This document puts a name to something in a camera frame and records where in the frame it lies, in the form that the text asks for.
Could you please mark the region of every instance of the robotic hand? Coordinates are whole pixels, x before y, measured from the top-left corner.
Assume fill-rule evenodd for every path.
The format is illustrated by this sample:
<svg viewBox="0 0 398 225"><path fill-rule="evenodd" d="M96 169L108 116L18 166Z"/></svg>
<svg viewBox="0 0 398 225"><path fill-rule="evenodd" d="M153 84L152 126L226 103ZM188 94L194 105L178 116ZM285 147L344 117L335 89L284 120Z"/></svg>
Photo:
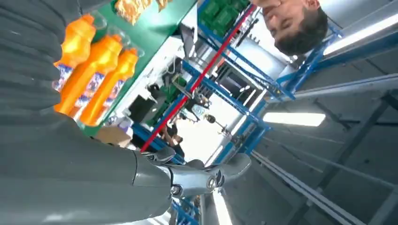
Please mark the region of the robotic hand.
<svg viewBox="0 0 398 225"><path fill-rule="evenodd" d="M186 165L166 164L175 154L172 148L166 147L157 153L144 153L144 156L160 164L157 167L171 179L170 192L177 198L211 193L215 188L236 180L251 165L246 154L237 154L227 164L210 167L204 167L198 160Z"/></svg>

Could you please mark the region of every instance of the red pole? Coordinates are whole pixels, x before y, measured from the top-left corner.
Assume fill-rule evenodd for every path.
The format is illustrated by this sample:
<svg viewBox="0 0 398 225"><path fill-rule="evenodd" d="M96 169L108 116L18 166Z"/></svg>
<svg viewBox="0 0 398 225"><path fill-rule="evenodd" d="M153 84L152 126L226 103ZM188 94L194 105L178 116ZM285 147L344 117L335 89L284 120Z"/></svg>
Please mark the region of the red pole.
<svg viewBox="0 0 398 225"><path fill-rule="evenodd" d="M227 37L227 40L221 45L220 49L217 51L215 56L212 58L210 63L207 65L205 70L203 70L202 74L199 76L198 80L194 83L194 85L191 88L191 92L193 92L203 81L205 78L205 75L209 72L211 67L215 64L217 61L218 57L221 56L222 52L227 48L228 44L231 42L231 39L234 37L234 35L237 33L239 30L240 26L242 26L243 22L245 19L255 10L256 6L251 5L250 8L245 12L243 15L242 20L239 21L239 23L236 25L234 30L230 33L230 35ZM165 120L161 123L161 125L152 133L152 135L149 137L149 139L145 142L144 146L141 148L141 152L146 151L146 149L149 147L151 142L156 138L157 134L161 131L161 129L167 124L167 122L170 120L170 118L175 115L180 108L184 105L184 103L188 100L187 96L184 96L184 98L179 102L176 107L171 111L171 113L165 118Z"/></svg>

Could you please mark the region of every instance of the yellow snack package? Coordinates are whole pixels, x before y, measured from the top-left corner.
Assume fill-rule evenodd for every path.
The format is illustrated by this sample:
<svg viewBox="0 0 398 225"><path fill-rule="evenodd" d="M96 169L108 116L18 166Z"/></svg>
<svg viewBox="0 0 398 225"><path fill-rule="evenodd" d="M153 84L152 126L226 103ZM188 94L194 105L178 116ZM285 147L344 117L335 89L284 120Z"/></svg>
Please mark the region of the yellow snack package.
<svg viewBox="0 0 398 225"><path fill-rule="evenodd" d="M134 25L151 3L152 0L118 0L115 9L119 16Z"/></svg>
<svg viewBox="0 0 398 225"><path fill-rule="evenodd" d="M156 0L159 4L159 12L162 11L166 6L168 2L171 2L172 0Z"/></svg>

